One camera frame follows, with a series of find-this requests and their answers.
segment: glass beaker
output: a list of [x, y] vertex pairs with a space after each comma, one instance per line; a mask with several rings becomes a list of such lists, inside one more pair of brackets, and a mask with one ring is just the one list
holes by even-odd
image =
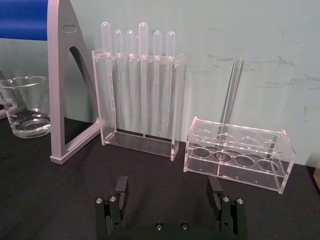
[[0, 96], [14, 135], [30, 139], [50, 132], [47, 78], [25, 76], [0, 80]]

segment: metal screw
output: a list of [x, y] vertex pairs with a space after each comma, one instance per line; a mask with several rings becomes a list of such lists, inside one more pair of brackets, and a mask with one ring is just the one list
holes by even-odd
[[95, 200], [95, 202], [96, 202], [97, 204], [102, 203], [102, 201], [103, 201], [103, 199], [102, 199], [101, 197], [98, 197], [98, 198]]
[[110, 200], [110, 202], [114, 202], [115, 200], [117, 200], [117, 198], [116, 198], [115, 196], [111, 196], [111, 197], [109, 198], [109, 200]]
[[182, 223], [181, 228], [183, 231], [187, 231], [189, 229], [189, 225], [187, 223]]
[[236, 201], [238, 202], [238, 204], [244, 204], [245, 203], [245, 201], [241, 197], [239, 197]]
[[227, 197], [227, 196], [224, 196], [222, 199], [223, 199], [223, 201], [225, 201], [226, 203], [227, 203], [227, 202], [230, 202], [230, 198]]
[[164, 226], [163, 226], [161, 223], [157, 223], [157, 224], [155, 225], [155, 228], [156, 228], [158, 231], [161, 231], [161, 230], [164, 228]]

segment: black tabletop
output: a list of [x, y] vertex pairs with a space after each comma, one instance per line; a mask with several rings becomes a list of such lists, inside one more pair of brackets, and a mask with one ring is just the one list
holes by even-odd
[[[87, 123], [66, 120], [69, 139]], [[183, 173], [176, 159], [117, 146], [97, 136], [64, 165], [52, 163], [50, 136], [20, 139], [0, 120], [0, 239], [94, 240], [97, 197], [129, 177], [125, 228], [182, 223], [215, 227], [207, 176]], [[250, 240], [320, 239], [320, 196], [309, 168], [295, 164], [284, 193], [220, 179], [223, 193], [246, 203]]]

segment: teal wall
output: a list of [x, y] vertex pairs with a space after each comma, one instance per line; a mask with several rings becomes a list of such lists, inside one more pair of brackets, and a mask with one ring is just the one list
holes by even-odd
[[[320, 2], [317, 0], [72, 0], [89, 51], [102, 47], [100, 26], [176, 33], [188, 56], [183, 126], [194, 116], [220, 121], [233, 59], [244, 59], [231, 123], [285, 129], [299, 164], [320, 159]], [[48, 75], [46, 42], [0, 40], [5, 76]], [[68, 65], [70, 118], [92, 121], [77, 67]]]

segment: test tube rack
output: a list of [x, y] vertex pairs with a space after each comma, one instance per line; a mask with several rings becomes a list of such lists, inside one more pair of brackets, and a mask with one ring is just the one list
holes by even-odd
[[179, 149], [186, 66], [184, 55], [175, 55], [175, 33], [167, 33], [163, 54], [162, 33], [149, 31], [144, 22], [138, 34], [131, 29], [112, 34], [108, 22], [101, 32], [103, 49], [94, 50], [92, 59], [102, 144], [173, 161]]
[[286, 131], [230, 124], [243, 65], [241, 58], [233, 65], [221, 122], [194, 118], [187, 135], [183, 171], [282, 194], [296, 155]]

